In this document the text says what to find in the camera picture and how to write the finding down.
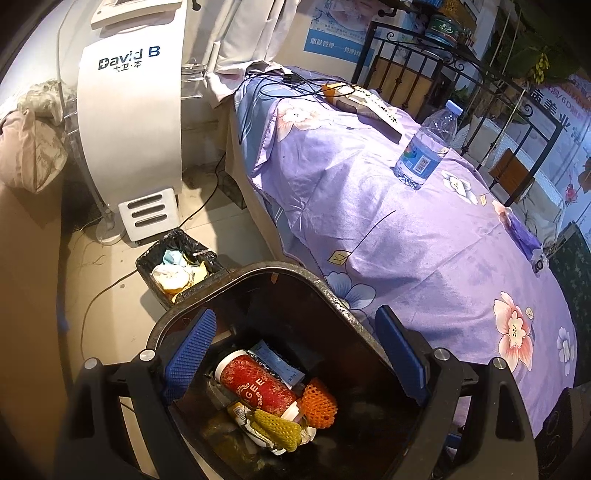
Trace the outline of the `red paper coffee cup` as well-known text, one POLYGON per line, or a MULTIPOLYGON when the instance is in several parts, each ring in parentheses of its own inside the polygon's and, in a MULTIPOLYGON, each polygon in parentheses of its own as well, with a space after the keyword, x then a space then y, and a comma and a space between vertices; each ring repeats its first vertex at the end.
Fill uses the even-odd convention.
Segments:
POLYGON ((245 350, 226 355, 216 366, 214 379, 252 409, 287 421, 301 414, 297 395, 245 350))

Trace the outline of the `orange foam fruit net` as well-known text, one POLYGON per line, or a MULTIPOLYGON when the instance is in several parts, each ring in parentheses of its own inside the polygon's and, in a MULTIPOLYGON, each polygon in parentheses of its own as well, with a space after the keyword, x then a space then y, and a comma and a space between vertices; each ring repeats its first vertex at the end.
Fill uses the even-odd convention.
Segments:
POLYGON ((305 386, 304 394, 298 400, 298 408, 307 419, 308 425, 315 429, 331 427, 338 413, 337 400, 318 378, 312 379, 305 386))

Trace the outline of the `yellow foam fruit net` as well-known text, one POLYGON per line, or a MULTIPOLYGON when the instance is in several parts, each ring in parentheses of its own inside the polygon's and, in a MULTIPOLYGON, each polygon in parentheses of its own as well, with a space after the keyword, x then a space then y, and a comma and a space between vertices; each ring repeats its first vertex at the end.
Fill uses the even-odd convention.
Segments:
POLYGON ((301 445, 301 425, 257 409, 246 414, 254 431, 269 439, 276 449, 294 452, 301 445))

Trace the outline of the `black oval trash bin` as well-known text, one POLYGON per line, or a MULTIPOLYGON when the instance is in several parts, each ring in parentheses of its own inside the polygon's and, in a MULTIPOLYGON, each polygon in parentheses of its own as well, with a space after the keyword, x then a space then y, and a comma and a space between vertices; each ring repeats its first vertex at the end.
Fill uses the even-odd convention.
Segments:
POLYGON ((148 346, 184 331, 200 309, 217 336, 171 413, 204 465, 224 479, 390 479, 409 449, 419 408, 375 338, 325 285, 301 267, 252 264, 204 283, 156 322, 148 346), (274 455, 232 420, 213 370, 236 350, 264 342, 328 388, 335 422, 293 453, 274 455))

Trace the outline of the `purple floral bed sheet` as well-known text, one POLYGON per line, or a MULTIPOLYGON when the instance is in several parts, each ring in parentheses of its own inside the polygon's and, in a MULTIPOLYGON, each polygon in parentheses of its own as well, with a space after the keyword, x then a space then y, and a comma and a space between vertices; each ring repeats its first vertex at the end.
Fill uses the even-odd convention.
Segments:
POLYGON ((420 190, 394 176, 418 130, 341 111, 307 73, 253 75, 235 92, 236 181, 273 256, 324 280, 368 330, 389 306, 463 361, 504 359, 540 432, 575 382, 576 333, 550 270, 539 276, 505 228, 508 208, 448 153, 420 190))

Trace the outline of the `small black lined wastebasket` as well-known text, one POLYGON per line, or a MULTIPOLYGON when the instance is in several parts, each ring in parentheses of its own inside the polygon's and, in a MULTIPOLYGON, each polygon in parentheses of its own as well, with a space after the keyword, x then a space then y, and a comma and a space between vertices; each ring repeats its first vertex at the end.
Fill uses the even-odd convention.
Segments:
POLYGON ((205 280, 228 272, 214 251, 179 228, 149 247, 136 259, 135 267, 165 309, 181 295, 196 291, 205 280))

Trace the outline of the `purple tissue pack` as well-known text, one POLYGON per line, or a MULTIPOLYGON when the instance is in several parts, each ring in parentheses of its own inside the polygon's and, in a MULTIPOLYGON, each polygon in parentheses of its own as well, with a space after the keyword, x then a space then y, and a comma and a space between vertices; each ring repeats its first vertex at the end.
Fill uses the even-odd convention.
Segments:
POLYGON ((530 232, 511 209, 506 210, 504 218, 505 228, 510 237, 524 254, 526 259, 532 261, 537 253, 543 251, 541 242, 530 232))

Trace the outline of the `dark green patterned cloth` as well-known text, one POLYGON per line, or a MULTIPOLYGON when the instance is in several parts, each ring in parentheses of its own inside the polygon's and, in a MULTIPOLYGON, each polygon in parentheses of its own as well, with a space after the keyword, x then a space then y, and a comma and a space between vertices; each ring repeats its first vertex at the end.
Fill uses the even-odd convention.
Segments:
POLYGON ((590 381, 591 256, 578 225, 570 222, 549 250, 550 269, 566 302, 576 333, 575 385, 590 381))

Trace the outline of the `white wicker sofa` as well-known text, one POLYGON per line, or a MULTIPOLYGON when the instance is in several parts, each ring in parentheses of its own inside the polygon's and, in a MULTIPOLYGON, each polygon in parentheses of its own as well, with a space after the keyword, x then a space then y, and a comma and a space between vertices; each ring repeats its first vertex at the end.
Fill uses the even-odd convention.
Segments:
POLYGON ((529 174, 535 161, 521 143, 503 132, 490 119, 474 115, 471 121, 459 130, 453 147, 480 170, 500 201, 511 203, 511 208, 516 215, 543 246, 548 247, 557 240, 564 217, 565 203, 558 188, 543 171, 539 170, 534 175, 529 174), (489 174, 507 148, 511 149, 529 170, 519 190, 523 190, 530 180, 533 181, 527 192, 518 200, 515 200, 514 196, 510 197, 500 185, 492 186, 492 177, 489 174))

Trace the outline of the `brown square cushion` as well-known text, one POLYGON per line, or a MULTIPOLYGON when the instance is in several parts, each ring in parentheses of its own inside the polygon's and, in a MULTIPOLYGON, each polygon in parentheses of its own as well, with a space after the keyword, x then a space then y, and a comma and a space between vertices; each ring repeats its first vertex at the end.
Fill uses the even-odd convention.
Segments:
POLYGON ((500 159, 493 165, 489 174, 492 177, 492 186, 500 185, 510 197, 514 196, 515 200, 518 200, 527 192, 527 189, 533 183, 530 180, 523 190, 519 190, 519 186, 526 178, 528 172, 529 170, 515 156, 514 152, 507 148, 500 159))

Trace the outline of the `blue label water bottle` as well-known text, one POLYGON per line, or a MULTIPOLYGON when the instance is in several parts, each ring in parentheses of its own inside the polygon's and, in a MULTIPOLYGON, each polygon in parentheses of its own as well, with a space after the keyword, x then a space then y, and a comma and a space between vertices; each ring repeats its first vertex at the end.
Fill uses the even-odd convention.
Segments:
POLYGON ((427 117, 394 164, 393 172, 405 185, 420 190, 451 148, 463 109, 448 100, 427 117))

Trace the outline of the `printed paper booklet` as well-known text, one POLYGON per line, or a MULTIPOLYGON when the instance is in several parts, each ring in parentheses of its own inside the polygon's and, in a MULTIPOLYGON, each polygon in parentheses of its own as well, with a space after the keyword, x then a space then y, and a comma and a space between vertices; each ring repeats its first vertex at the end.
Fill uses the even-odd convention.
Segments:
POLYGON ((399 122, 389 108, 372 92, 351 85, 335 88, 332 95, 335 107, 349 113, 380 121, 393 132, 401 134, 399 122))

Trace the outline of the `white David B machine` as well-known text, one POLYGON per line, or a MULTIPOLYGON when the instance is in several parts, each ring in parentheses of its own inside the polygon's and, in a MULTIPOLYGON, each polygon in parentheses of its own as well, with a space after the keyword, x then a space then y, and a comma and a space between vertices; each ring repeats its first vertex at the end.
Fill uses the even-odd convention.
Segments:
POLYGON ((102 244, 179 223, 186 14, 184 1, 74 1, 58 29, 64 127, 102 244))

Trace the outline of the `black iron bed frame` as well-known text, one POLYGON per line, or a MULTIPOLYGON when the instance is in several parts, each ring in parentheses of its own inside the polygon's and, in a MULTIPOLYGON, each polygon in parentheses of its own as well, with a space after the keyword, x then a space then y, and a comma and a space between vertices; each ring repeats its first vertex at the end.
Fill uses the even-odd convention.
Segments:
POLYGON ((370 23, 352 80, 376 90, 417 122, 448 100, 463 109, 461 129, 474 115, 490 119, 535 161, 530 175, 542 171, 564 129, 533 89, 485 65, 467 50, 383 22, 370 23))

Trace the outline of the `blue white wall poster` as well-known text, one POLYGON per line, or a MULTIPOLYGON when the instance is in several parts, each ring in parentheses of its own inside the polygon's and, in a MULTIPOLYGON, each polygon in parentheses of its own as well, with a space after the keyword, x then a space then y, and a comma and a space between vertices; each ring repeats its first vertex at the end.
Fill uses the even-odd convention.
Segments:
POLYGON ((382 2, 375 0, 315 1, 304 52, 358 62, 370 23, 381 7, 382 2))

